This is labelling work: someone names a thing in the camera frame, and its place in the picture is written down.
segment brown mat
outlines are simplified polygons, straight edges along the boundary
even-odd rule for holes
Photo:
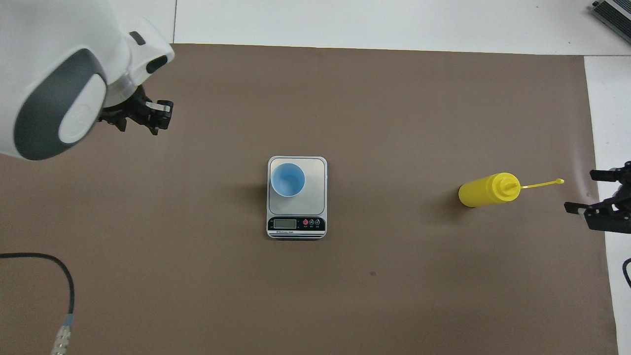
[[[64,260],[73,354],[615,354],[583,59],[176,45],[147,84],[158,137],[104,123],[44,162],[0,158],[3,252]],[[329,232],[266,236],[273,155],[329,162]],[[495,172],[512,203],[469,209]],[[49,351],[47,261],[0,262],[0,353]]]

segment blue cup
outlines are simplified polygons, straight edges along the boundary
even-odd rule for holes
[[[305,187],[305,173],[292,163],[277,166],[271,176],[272,188],[282,197],[293,197]]]

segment scale platform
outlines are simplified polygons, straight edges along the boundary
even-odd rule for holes
[[[293,197],[272,188],[276,167],[293,163],[305,173],[305,186]],[[327,162],[322,157],[271,157],[268,162],[268,236],[275,239],[320,239],[326,234]]]

